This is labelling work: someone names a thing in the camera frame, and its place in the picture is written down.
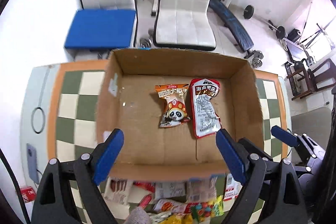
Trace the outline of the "long red white packet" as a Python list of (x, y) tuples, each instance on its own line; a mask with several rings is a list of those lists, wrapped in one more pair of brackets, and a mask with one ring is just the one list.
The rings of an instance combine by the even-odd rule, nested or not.
[(223, 201), (228, 201), (232, 199), (236, 199), (240, 193), (242, 185), (240, 182), (234, 180), (232, 174), (228, 174), (226, 176), (226, 184)]

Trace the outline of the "barbell on floor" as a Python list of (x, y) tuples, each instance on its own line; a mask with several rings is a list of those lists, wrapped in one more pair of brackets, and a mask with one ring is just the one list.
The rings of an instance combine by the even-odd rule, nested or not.
[(276, 38), (284, 39), (287, 38), (288, 33), (283, 26), (275, 26), (271, 20), (265, 20), (260, 16), (255, 15), (255, 9), (252, 5), (247, 5), (243, 12), (244, 19), (255, 18), (263, 23), (265, 23), (272, 31), (276, 32)]

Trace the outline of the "red white duck feet packet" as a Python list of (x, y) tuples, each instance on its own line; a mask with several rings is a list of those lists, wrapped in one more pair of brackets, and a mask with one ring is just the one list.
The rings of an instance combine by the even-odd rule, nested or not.
[(215, 79), (193, 79), (190, 82), (190, 102), (193, 114), (193, 130), (196, 139), (215, 134), (222, 127), (211, 100), (221, 90)]

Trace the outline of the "green colourful candy bag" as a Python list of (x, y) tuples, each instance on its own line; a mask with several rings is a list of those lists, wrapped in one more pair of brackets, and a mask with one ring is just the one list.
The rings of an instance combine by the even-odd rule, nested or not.
[(212, 201), (195, 203), (190, 206), (193, 219), (203, 222), (209, 218), (220, 217), (224, 214), (223, 196), (217, 196)]

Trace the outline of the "white red chicken feet packet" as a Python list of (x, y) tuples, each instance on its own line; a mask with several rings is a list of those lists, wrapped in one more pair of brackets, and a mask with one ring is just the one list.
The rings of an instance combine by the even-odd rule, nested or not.
[(169, 199), (160, 199), (153, 207), (153, 211), (155, 211), (156, 213), (170, 211), (176, 214), (187, 214), (190, 212), (187, 203), (182, 203)]

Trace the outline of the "chocolate stick biscuit packet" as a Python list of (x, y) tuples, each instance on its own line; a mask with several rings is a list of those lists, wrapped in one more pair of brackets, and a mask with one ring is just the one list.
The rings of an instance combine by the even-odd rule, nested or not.
[(127, 205), (132, 186), (133, 180), (122, 180), (108, 177), (104, 198), (110, 202)]

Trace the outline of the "checkered table mat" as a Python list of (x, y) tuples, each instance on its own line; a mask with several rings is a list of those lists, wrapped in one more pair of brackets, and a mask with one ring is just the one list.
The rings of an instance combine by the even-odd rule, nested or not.
[(234, 139), (247, 137), (278, 161), (288, 147), (272, 137), (270, 129), (289, 125), (283, 81), (270, 72), (255, 75), (251, 80), (246, 62), (220, 56), (210, 61), (161, 58), (149, 69), (117, 60), (63, 64), (50, 106), (49, 157), (75, 160), (119, 128), (125, 140), (112, 177), (156, 182), (227, 173), (214, 136), (196, 139), (191, 122), (158, 126), (165, 102), (155, 85), (207, 78), (221, 86), (212, 103), (223, 127)]

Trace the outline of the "blue cushion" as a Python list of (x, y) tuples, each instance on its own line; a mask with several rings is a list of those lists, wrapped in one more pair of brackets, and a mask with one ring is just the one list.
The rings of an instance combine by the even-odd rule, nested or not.
[(134, 10), (79, 10), (72, 20), (64, 48), (90, 51), (128, 48), (135, 40), (136, 29)]

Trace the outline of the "cardboard box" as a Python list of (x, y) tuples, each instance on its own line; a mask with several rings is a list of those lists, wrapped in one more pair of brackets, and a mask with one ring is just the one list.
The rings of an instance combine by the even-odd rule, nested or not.
[(216, 80), (210, 100), (235, 140), (264, 146), (256, 77), (248, 61), (218, 53), (172, 49), (124, 49), (111, 53), (96, 109), (98, 141), (118, 128), (124, 142), (109, 175), (138, 181), (182, 181), (228, 172), (215, 135), (196, 138), (191, 94), (183, 99), (155, 90), (194, 79)]

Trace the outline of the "white padded chair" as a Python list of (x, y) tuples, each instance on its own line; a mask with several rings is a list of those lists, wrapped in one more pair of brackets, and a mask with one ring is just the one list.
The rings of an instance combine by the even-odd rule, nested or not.
[(158, 0), (155, 46), (213, 51), (217, 42), (207, 16), (209, 4), (210, 0)]

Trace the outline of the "orange panda snack packet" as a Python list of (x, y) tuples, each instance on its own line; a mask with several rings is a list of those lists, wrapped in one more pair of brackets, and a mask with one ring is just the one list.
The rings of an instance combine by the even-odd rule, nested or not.
[(159, 128), (179, 126), (190, 120), (185, 104), (188, 88), (189, 84), (155, 85), (158, 97), (165, 100), (165, 110)]

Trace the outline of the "dark wooden stool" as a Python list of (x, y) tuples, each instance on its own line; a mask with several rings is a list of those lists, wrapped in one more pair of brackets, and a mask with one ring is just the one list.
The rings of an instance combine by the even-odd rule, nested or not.
[[(326, 59), (322, 64), (311, 70), (306, 69), (303, 61), (294, 64), (285, 63), (287, 79), (289, 80), (293, 97), (291, 100), (303, 99), (313, 93), (332, 88), (335, 85), (335, 64), (331, 59)], [(306, 90), (299, 91), (295, 83), (305, 81)]]

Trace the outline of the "chrome dumbbell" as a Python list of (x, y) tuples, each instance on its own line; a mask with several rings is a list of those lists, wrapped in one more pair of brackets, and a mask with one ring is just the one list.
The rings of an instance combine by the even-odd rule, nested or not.
[(262, 59), (264, 58), (264, 55), (261, 51), (257, 50), (248, 50), (247, 54), (244, 56), (244, 59), (249, 60), (250, 65), (253, 69), (260, 68), (263, 65)]

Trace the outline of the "grey smartphone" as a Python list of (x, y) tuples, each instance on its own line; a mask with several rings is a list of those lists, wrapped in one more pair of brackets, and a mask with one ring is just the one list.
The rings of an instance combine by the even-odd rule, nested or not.
[(36, 149), (29, 143), (27, 143), (26, 149), (27, 149), (27, 164), (30, 179), (33, 180), (34, 183), (39, 184)]

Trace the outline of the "yellow snack packet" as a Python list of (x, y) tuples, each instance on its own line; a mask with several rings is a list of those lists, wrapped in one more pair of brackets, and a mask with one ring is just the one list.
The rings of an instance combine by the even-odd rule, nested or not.
[(160, 224), (193, 224), (194, 220), (191, 214), (175, 214), (169, 216)]

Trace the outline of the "dark blue sit-up bench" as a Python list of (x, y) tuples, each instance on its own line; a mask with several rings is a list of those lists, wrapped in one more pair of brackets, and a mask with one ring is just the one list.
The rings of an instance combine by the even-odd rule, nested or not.
[(210, 0), (209, 7), (230, 30), (240, 49), (243, 52), (248, 52), (254, 43), (238, 18), (220, 0)]

